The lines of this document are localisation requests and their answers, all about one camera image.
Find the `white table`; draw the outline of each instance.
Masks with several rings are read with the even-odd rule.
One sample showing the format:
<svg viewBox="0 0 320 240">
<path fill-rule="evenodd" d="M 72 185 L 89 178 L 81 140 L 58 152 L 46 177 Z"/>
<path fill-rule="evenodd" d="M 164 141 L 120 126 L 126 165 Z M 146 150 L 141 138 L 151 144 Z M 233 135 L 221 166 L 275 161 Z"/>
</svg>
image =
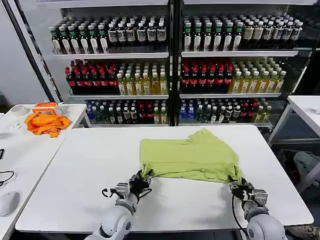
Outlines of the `white table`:
<svg viewBox="0 0 320 240">
<path fill-rule="evenodd" d="M 35 105 L 24 106 L 31 109 Z M 71 123 L 58 137 L 53 138 L 48 134 L 34 135 L 27 130 L 24 120 L 32 113 L 31 110 L 19 117 L 9 111 L 0 118 L 0 149 L 5 149 L 3 159 L 0 159 L 0 171 L 10 170 L 16 173 L 12 181 L 0 188 L 0 195 L 11 191 L 20 194 L 18 208 L 11 215 L 0 217 L 0 239 L 9 239 L 19 215 L 67 133 L 78 126 L 83 118 L 88 118 L 85 104 L 62 104 L 60 107 Z M 15 121 L 19 121 L 22 127 L 10 130 Z M 0 179 L 4 180 L 8 176 L 0 174 Z"/>
<path fill-rule="evenodd" d="M 320 111 L 320 96 L 289 96 L 289 104 L 286 106 L 281 118 L 276 124 L 272 134 L 268 139 L 270 146 L 273 145 L 276 139 L 277 133 L 285 126 L 289 119 L 289 116 L 296 112 L 300 118 L 320 137 L 320 114 L 317 114 L 317 110 Z M 303 192 L 309 187 L 312 182 L 320 175 L 320 163 L 316 165 L 309 174 L 300 180 L 300 183 L 296 186 L 299 193 Z"/>
<path fill-rule="evenodd" d="M 114 205 L 101 190 L 140 168 L 142 139 L 186 139 L 201 126 L 73 129 L 54 156 L 15 227 L 24 232 L 92 233 Z M 206 126 L 239 156 L 244 177 L 269 193 L 267 207 L 283 225 L 314 221 L 295 187 L 253 125 Z M 154 154 L 161 154 L 161 149 Z M 134 232 L 237 229 L 227 184 L 156 177 L 134 215 Z M 236 215 L 247 225 L 239 200 Z"/>
</svg>

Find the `bottle label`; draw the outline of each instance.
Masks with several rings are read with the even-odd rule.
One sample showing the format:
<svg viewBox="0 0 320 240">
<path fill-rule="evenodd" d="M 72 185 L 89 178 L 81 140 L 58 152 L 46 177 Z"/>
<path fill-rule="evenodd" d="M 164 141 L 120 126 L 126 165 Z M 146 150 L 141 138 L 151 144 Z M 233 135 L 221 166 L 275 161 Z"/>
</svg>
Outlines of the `bottle label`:
<svg viewBox="0 0 320 240">
<path fill-rule="evenodd" d="M 210 42 L 211 42 L 211 36 L 205 36 L 204 37 L 204 45 L 203 45 L 203 50 L 204 51 L 209 51 Z"/>
<path fill-rule="evenodd" d="M 201 37 L 195 36 L 194 37 L 194 49 L 193 49 L 194 51 L 199 51 L 200 42 L 201 42 Z"/>
<path fill-rule="evenodd" d="M 254 28 L 245 28 L 243 33 L 243 39 L 250 40 L 252 38 L 252 34 L 254 33 Z"/>
<path fill-rule="evenodd" d="M 61 54 L 61 46 L 60 46 L 59 41 L 56 40 L 56 39 L 53 39 L 53 40 L 52 40 L 52 43 L 53 43 L 53 46 L 54 46 L 57 54 Z"/>
<path fill-rule="evenodd" d="M 136 89 L 136 94 L 137 94 L 137 95 L 141 95 L 141 94 L 142 94 L 141 83 L 136 83 L 136 84 L 135 84 L 135 89 Z"/>
<path fill-rule="evenodd" d="M 274 92 L 275 92 L 275 93 L 278 93 L 278 92 L 280 91 L 280 89 L 281 89 L 281 87 L 282 87 L 283 84 L 284 84 L 283 81 L 278 82 L 277 85 L 276 85 L 276 87 L 275 87 Z"/>
<path fill-rule="evenodd" d="M 108 31 L 110 42 L 116 43 L 118 41 L 117 31 Z"/>
<path fill-rule="evenodd" d="M 220 41 L 221 41 L 221 36 L 215 36 L 212 51 L 218 51 L 220 46 Z"/>
<path fill-rule="evenodd" d="M 76 85 L 75 81 L 68 81 L 70 87 L 74 87 Z"/>
<path fill-rule="evenodd" d="M 250 94 L 254 93 L 256 85 L 257 85 L 257 82 L 256 81 L 252 81 L 251 84 L 250 84 L 248 93 L 250 93 Z"/>
<path fill-rule="evenodd" d="M 167 116 L 161 116 L 161 123 L 166 124 L 167 123 Z"/>
<path fill-rule="evenodd" d="M 155 41 L 157 39 L 157 33 L 155 29 L 148 29 L 148 40 Z"/>
<path fill-rule="evenodd" d="M 126 85 L 126 89 L 128 90 L 128 95 L 132 95 L 133 94 L 131 83 L 128 83 Z"/>
<path fill-rule="evenodd" d="M 125 86 L 123 84 L 119 84 L 120 95 L 126 95 Z"/>
<path fill-rule="evenodd" d="M 190 49 L 190 44 L 191 44 L 191 36 L 186 36 L 184 38 L 184 51 L 187 52 Z"/>
<path fill-rule="evenodd" d="M 224 39 L 224 44 L 223 44 L 223 51 L 228 51 L 229 50 L 229 46 L 230 46 L 230 43 L 231 43 L 231 36 L 228 35 L 225 37 Z"/>
<path fill-rule="evenodd" d="M 135 30 L 126 30 L 126 39 L 128 42 L 134 42 L 136 40 Z"/>
<path fill-rule="evenodd" d="M 84 53 L 85 54 L 90 54 L 87 40 L 86 39 L 81 39 L 81 44 L 82 44 Z"/>
<path fill-rule="evenodd" d="M 149 84 L 144 84 L 144 85 L 143 85 L 143 88 L 144 88 L 144 93 L 145 93 L 145 95 L 150 95 Z"/>
<path fill-rule="evenodd" d="M 62 39 L 62 43 L 63 43 L 63 45 L 64 45 L 64 48 L 65 48 L 66 53 L 67 53 L 67 54 L 72 54 L 69 41 L 68 41 L 67 39 Z"/>
<path fill-rule="evenodd" d="M 301 32 L 301 28 L 294 28 L 291 33 L 290 39 L 291 40 L 298 40 L 300 32 Z"/>
<path fill-rule="evenodd" d="M 119 42 L 125 42 L 127 40 L 125 30 L 118 30 L 117 35 L 118 35 Z"/>
<path fill-rule="evenodd" d="M 159 116 L 154 116 L 154 123 L 155 124 L 159 124 L 160 123 Z"/>
<path fill-rule="evenodd" d="M 122 122 L 123 122 L 122 116 L 118 116 L 117 118 L 118 118 L 119 124 L 122 124 Z"/>
<path fill-rule="evenodd" d="M 138 41 L 139 42 L 144 42 L 147 39 L 146 30 L 145 29 L 137 30 L 137 33 L 138 33 Z"/>
<path fill-rule="evenodd" d="M 157 29 L 157 38 L 158 41 L 163 42 L 166 40 L 167 36 L 166 36 L 166 30 L 165 29 Z"/>
<path fill-rule="evenodd" d="M 92 45 L 93 52 L 94 52 L 95 54 L 98 54 L 99 51 L 98 51 L 98 43 L 97 43 L 97 40 L 94 39 L 94 38 L 91 38 L 91 39 L 90 39 L 90 42 L 91 42 L 91 45 Z"/>
<path fill-rule="evenodd" d="M 261 39 L 262 33 L 263 33 L 264 29 L 263 28 L 258 28 L 256 27 L 253 31 L 253 35 L 252 38 L 255 40 L 259 40 Z"/>
<path fill-rule="evenodd" d="M 161 87 L 161 94 L 166 94 L 167 93 L 167 83 L 166 82 L 162 82 L 160 84 Z"/>
<path fill-rule="evenodd" d="M 233 85 L 232 93 L 237 93 L 239 89 L 240 82 L 236 81 Z"/>
<path fill-rule="evenodd" d="M 267 93 L 272 93 L 272 89 L 274 88 L 274 85 L 275 85 L 274 81 L 269 82 L 268 87 L 266 89 L 266 92 Z"/>
<path fill-rule="evenodd" d="M 108 53 L 108 43 L 107 43 L 107 39 L 105 38 L 100 38 L 100 43 L 102 46 L 102 51 L 104 54 Z"/>
<path fill-rule="evenodd" d="M 225 118 L 224 115 L 219 116 L 219 123 L 221 123 L 224 120 L 224 118 Z"/>
<path fill-rule="evenodd" d="M 78 41 L 76 39 L 71 39 L 71 44 L 73 46 L 75 54 L 80 54 L 80 48 L 79 48 Z"/>
<path fill-rule="evenodd" d="M 99 87 L 101 86 L 101 81 L 93 81 L 93 85 Z"/>
<path fill-rule="evenodd" d="M 240 45 L 241 41 L 241 36 L 235 36 L 234 41 L 233 41 L 233 48 L 232 51 L 237 51 Z"/>
<path fill-rule="evenodd" d="M 260 86 L 259 86 L 259 89 L 258 89 L 258 92 L 259 93 L 263 93 L 264 92 L 264 90 L 265 90 L 265 87 L 266 87 L 266 82 L 265 81 L 263 81 L 263 82 L 261 82 L 261 84 L 260 84 Z"/>
<path fill-rule="evenodd" d="M 248 82 L 244 81 L 242 84 L 242 89 L 241 89 L 241 93 L 246 93 L 247 92 L 247 88 L 248 88 Z"/>
<path fill-rule="evenodd" d="M 217 116 L 213 114 L 213 115 L 211 116 L 211 122 L 215 122 L 215 121 L 216 121 L 216 118 L 217 118 Z"/>
<path fill-rule="evenodd" d="M 116 123 L 116 119 L 115 119 L 114 116 L 110 117 L 110 122 L 111 122 L 111 124 L 115 124 Z"/>
<path fill-rule="evenodd" d="M 292 28 L 283 29 L 283 33 L 282 33 L 281 39 L 288 40 L 290 38 L 292 30 L 293 30 Z"/>
</svg>

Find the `black cable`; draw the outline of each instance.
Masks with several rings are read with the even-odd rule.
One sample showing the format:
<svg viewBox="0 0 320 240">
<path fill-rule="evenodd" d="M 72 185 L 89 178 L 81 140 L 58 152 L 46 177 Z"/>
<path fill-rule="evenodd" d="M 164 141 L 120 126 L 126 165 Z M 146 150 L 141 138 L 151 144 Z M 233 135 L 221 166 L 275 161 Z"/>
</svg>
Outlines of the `black cable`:
<svg viewBox="0 0 320 240">
<path fill-rule="evenodd" d="M 238 219 L 237 219 L 237 217 L 236 217 L 236 213 L 235 213 L 235 203 L 234 203 L 234 201 L 235 201 L 235 195 L 233 194 L 233 195 L 232 195 L 231 205 L 232 205 L 232 214 L 233 214 L 234 220 L 235 220 L 236 224 L 238 224 L 240 230 L 241 230 L 242 232 L 244 232 L 244 234 L 245 234 L 248 238 L 250 238 L 249 235 L 248 235 L 248 233 L 247 233 L 247 231 L 240 225 L 240 223 L 239 223 L 239 221 L 238 221 Z"/>
<path fill-rule="evenodd" d="M 5 182 L 7 182 L 7 181 L 9 181 L 10 179 L 12 179 L 12 177 L 15 175 L 15 172 L 14 172 L 14 171 L 0 171 L 0 174 L 7 174 L 7 173 L 12 173 L 12 175 L 11 175 L 9 178 L 7 178 L 6 180 L 0 181 L 0 187 L 2 187 L 2 185 L 3 185 Z"/>
</svg>

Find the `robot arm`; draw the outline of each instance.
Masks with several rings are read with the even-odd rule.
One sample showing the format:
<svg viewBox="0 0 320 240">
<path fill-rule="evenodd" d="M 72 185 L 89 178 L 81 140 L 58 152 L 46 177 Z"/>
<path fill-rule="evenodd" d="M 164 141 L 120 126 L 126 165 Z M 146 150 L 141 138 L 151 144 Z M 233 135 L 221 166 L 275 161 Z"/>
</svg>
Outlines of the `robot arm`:
<svg viewBox="0 0 320 240">
<path fill-rule="evenodd" d="M 232 212 L 239 225 L 251 240 L 288 240 L 281 222 L 269 215 L 269 209 L 265 206 L 268 193 L 263 189 L 255 189 L 254 186 L 242 178 L 241 185 L 231 181 L 229 188 L 232 193 Z M 244 219 L 248 221 L 246 231 L 240 226 L 234 212 L 234 197 L 239 198 L 244 211 Z"/>
<path fill-rule="evenodd" d="M 123 240 L 132 228 L 133 215 L 137 210 L 139 199 L 152 191 L 149 188 L 151 183 L 152 170 L 143 178 L 141 170 L 133 175 L 129 183 L 119 182 L 115 188 L 111 188 L 111 195 L 106 193 L 108 189 L 102 190 L 102 194 L 110 198 L 113 194 L 118 196 L 115 205 L 108 209 L 101 226 L 86 240 Z"/>
</svg>

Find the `computer mouse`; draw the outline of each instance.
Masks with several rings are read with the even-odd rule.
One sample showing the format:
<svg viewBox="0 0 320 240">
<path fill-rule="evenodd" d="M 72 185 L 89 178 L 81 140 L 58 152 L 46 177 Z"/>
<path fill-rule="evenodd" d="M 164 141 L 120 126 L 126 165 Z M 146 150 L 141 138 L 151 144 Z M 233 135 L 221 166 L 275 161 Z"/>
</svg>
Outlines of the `computer mouse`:
<svg viewBox="0 0 320 240">
<path fill-rule="evenodd" d="M 0 196 L 0 216 L 6 217 L 19 205 L 20 193 L 10 191 Z"/>
</svg>

